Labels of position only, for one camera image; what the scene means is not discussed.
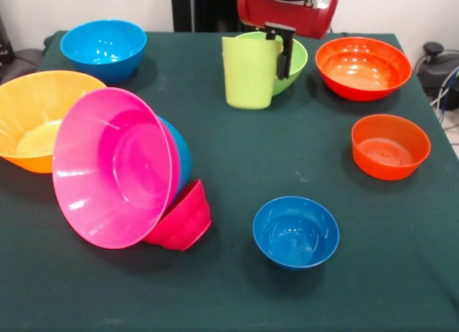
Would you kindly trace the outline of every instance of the plastic bowl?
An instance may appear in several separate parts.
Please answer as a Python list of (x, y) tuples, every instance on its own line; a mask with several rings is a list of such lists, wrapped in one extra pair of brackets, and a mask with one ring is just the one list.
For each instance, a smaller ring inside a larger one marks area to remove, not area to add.
[(144, 241), (168, 250), (185, 251), (204, 235), (211, 224), (204, 186), (196, 180), (185, 188)]
[(331, 213), (310, 199), (287, 196), (268, 202), (255, 215), (253, 236), (276, 265), (304, 270), (327, 261), (339, 243)]
[[(266, 33), (264, 32), (248, 32), (243, 33), (237, 36), (237, 38), (248, 38), (248, 39), (265, 39)], [(274, 84), (273, 96), (280, 94), (287, 88), (289, 88), (292, 83), (298, 79), (298, 76), (303, 71), (306, 63), (308, 62), (308, 52), (306, 48), (296, 39), (293, 40), (293, 51), (292, 51), (292, 62), (290, 64), (290, 76), (288, 79), (279, 80), (276, 79)]]
[(71, 29), (60, 49), (73, 66), (107, 84), (128, 79), (140, 63), (147, 37), (122, 20), (98, 20)]
[(396, 115), (369, 115), (351, 132), (358, 167), (374, 178), (400, 180), (411, 175), (430, 153), (430, 141), (416, 124)]
[(175, 157), (174, 161), (178, 161), (179, 163), (178, 184), (174, 186), (177, 187), (174, 195), (174, 198), (176, 198), (188, 184), (189, 176), (191, 174), (192, 157), (188, 145), (180, 132), (167, 120), (164, 120), (163, 118), (161, 118), (161, 120), (167, 128), (166, 132), (168, 133), (168, 137), (170, 137), (174, 142), (173, 147), (176, 149), (172, 152), (173, 158)]
[(51, 173), (61, 120), (84, 94), (105, 85), (65, 70), (36, 72), (0, 86), (0, 156), (36, 173)]
[(59, 206), (82, 238), (107, 249), (134, 245), (174, 195), (162, 122), (128, 91), (87, 94), (62, 121), (52, 178)]
[(384, 98), (411, 77), (410, 61), (390, 44), (363, 37), (325, 43), (316, 64), (323, 81), (337, 95), (353, 101)]

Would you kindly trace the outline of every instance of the white wall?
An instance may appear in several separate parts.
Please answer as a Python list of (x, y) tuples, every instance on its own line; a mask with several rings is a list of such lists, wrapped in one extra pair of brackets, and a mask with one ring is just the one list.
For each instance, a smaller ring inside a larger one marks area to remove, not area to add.
[[(147, 31), (173, 31), (171, 0), (0, 0), (16, 50), (42, 47), (58, 29), (93, 19), (127, 19)], [(459, 0), (340, 0), (335, 32), (395, 33), (412, 62), (429, 40), (459, 49)]]
[(125, 19), (146, 31), (173, 31), (171, 0), (0, 0), (13, 48), (43, 48), (43, 39), (95, 19)]
[(339, 0), (334, 32), (395, 33), (412, 62), (425, 42), (459, 49), (459, 0)]

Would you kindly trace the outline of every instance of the table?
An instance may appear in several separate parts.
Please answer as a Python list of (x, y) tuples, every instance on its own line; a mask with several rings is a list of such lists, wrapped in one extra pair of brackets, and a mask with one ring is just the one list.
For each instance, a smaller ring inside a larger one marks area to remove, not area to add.
[[(58, 32), (41, 70), (71, 69)], [(338, 98), (314, 54), (263, 111), (225, 104), (221, 34), (148, 33), (124, 87), (173, 123), (194, 156), (214, 224), (188, 252), (140, 243), (102, 250), (80, 239), (49, 175), (0, 162), (0, 328), (5, 331), (457, 331), (459, 162), (416, 77), (374, 103)], [(328, 35), (325, 40), (338, 37)], [(371, 37), (399, 47), (394, 35)], [(383, 182), (352, 161), (350, 130), (393, 113), (420, 125), (432, 153), (411, 177)], [(306, 196), (341, 240), (323, 266), (288, 272), (252, 239), (266, 201)]]

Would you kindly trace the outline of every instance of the light green bowl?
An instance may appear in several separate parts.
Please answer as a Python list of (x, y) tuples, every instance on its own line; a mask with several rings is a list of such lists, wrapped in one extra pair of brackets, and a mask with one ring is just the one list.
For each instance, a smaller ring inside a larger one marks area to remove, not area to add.
[[(250, 39), (265, 39), (266, 33), (264, 32), (248, 32), (243, 33), (237, 36), (237, 38), (250, 38)], [(301, 71), (306, 66), (308, 62), (308, 52), (306, 48), (296, 39), (293, 40), (293, 52), (292, 52), (292, 62), (290, 64), (290, 76), (288, 79), (279, 80), (276, 79), (274, 84), (273, 96), (283, 92), (290, 87), (292, 83), (298, 79), (298, 76), (301, 74)]]

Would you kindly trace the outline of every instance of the tilted pink bowl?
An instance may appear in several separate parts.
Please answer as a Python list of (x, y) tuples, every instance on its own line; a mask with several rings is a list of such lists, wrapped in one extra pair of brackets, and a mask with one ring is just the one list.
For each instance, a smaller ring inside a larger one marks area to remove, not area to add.
[(183, 190), (144, 241), (168, 250), (185, 251), (204, 235), (211, 224), (204, 186), (196, 180)]
[(155, 227), (178, 183), (164, 128), (142, 99), (113, 87), (85, 95), (65, 116), (53, 182), (65, 218), (88, 242), (129, 247)]

